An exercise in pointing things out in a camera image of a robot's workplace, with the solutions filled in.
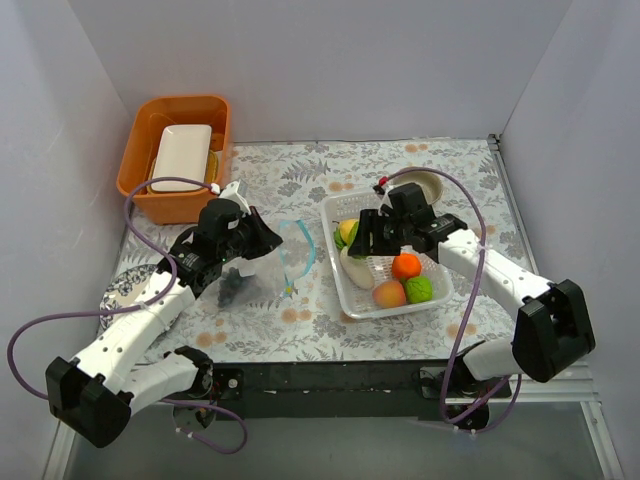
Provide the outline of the yellow pear toy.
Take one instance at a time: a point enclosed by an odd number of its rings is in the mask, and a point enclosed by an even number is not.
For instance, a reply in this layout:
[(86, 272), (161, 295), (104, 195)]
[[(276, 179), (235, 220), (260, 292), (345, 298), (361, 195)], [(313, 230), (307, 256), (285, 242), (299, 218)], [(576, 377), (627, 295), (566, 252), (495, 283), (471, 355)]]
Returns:
[(359, 221), (355, 218), (346, 219), (339, 223), (338, 233), (340, 239), (345, 245), (350, 245), (353, 241), (353, 237), (357, 232)]

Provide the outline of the white radish toy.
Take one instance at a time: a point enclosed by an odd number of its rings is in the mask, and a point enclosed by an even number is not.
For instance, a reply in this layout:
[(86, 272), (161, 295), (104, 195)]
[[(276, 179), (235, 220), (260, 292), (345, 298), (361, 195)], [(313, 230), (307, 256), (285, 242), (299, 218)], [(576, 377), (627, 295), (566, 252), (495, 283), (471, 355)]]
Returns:
[(357, 287), (364, 290), (374, 288), (374, 277), (364, 260), (350, 256), (347, 247), (340, 251), (339, 259), (343, 270)]

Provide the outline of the clear zip top bag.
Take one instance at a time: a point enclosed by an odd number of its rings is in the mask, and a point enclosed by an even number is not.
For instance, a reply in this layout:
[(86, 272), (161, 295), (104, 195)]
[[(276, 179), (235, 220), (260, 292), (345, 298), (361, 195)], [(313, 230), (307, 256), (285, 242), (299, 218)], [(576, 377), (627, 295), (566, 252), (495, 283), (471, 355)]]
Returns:
[[(305, 223), (302, 220), (281, 220), (276, 233), (282, 237), (283, 243), (273, 252), (253, 261), (232, 262), (222, 271), (223, 275), (231, 267), (235, 267), (242, 276), (256, 275), (262, 287), (262, 294), (250, 303), (232, 308), (220, 309), (217, 305), (220, 311), (250, 305), (270, 307), (290, 297), (295, 282), (309, 273), (315, 261), (316, 249)], [(216, 293), (217, 297), (220, 279), (212, 287), (212, 292)]]

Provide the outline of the dark grape bunch toy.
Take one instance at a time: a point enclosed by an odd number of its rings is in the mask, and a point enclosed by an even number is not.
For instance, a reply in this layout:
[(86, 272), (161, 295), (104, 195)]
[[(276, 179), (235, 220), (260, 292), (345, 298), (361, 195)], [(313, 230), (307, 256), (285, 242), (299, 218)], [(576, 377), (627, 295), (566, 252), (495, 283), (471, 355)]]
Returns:
[(231, 267), (221, 276), (217, 297), (220, 309), (250, 303), (262, 294), (256, 275), (242, 276), (238, 268)]

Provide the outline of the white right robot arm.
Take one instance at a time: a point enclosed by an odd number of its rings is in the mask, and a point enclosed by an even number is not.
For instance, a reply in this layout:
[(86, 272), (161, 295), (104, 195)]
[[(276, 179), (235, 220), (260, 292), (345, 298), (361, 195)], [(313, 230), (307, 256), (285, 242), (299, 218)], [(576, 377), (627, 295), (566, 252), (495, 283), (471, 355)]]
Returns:
[(545, 383), (596, 347), (582, 289), (554, 283), (487, 248), (466, 223), (438, 216), (414, 184), (395, 187), (378, 209), (363, 209), (349, 247), (355, 256), (391, 256), (405, 246), (472, 281), (514, 320), (512, 339), (477, 343), (454, 360), (452, 383), (475, 397), (493, 378), (524, 374)]

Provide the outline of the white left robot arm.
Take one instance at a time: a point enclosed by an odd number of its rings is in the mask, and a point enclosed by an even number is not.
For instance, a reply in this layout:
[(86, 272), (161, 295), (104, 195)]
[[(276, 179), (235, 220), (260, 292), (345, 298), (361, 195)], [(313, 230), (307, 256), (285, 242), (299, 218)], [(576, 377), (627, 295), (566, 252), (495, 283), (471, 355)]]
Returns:
[(214, 199), (196, 226), (178, 236), (129, 311), (70, 361), (54, 359), (45, 372), (51, 413), (98, 448), (111, 444), (133, 415), (174, 394), (200, 400), (215, 384), (204, 352), (183, 346), (152, 365), (136, 363), (177, 317), (236, 258), (254, 260), (282, 243), (255, 208)]

